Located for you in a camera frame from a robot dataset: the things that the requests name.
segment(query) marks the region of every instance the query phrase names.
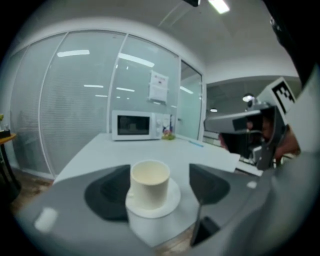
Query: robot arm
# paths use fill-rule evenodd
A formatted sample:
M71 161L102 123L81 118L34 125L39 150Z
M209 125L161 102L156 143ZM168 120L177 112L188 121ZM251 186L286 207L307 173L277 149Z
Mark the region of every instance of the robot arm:
M287 132L286 113L295 101L290 87L281 77L249 101L244 112L222 116L213 113L208 116L204 129L220 133L231 153L250 159L259 170L266 170L272 166L276 148ZM269 140L263 137L263 117L273 124ZM251 130L247 129L248 122L253 124Z

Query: white wall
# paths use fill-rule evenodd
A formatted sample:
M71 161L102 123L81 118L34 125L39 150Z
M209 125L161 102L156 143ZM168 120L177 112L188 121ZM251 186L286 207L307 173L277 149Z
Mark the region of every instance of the white wall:
M289 56L254 55L248 57L222 59L215 61L206 68L206 83L259 77L259 76L290 76L298 77L298 73Z

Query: person's hand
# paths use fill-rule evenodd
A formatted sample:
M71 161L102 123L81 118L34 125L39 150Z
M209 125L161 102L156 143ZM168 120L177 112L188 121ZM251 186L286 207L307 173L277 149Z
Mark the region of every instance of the person's hand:
M253 128L252 122L247 123L247 128L249 130ZM270 138L272 137L273 131L274 131L273 123L269 119L263 117L263 123L262 123L263 138L267 141L270 140ZM228 150L228 147L221 134L219 134L219 140L220 140L221 146L226 150ZM291 153L296 155L299 152L300 152L300 147L299 147L298 141L292 129L289 126L283 140L275 150L274 158L278 162L284 154Z

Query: ceiling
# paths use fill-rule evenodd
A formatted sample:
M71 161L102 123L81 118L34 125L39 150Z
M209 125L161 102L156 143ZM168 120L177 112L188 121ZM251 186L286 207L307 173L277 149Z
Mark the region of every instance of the ceiling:
M242 100L246 93L258 96L262 90L278 77L251 77L209 84L207 88L207 111L216 108L219 113L236 113L244 110L247 103ZM301 82L295 77L285 77L295 97L301 92Z
M158 27L183 42L206 64L281 48L262 0L225 2L230 11L219 14L206 0L197 8L182 0L49 0L30 17L15 43L34 30L65 19L117 16Z

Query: white table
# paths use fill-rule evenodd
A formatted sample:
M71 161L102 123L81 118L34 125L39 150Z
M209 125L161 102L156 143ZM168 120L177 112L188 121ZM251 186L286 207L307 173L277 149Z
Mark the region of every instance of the white table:
M112 141L101 133L90 141L62 170L54 183L93 173L101 169L133 165L143 160L166 163L171 177L179 185L181 201L169 215L145 219L129 212L132 231L150 247L179 235L197 219L199 204L189 185L189 164L202 164L226 172L234 172L240 156L210 144L187 140Z

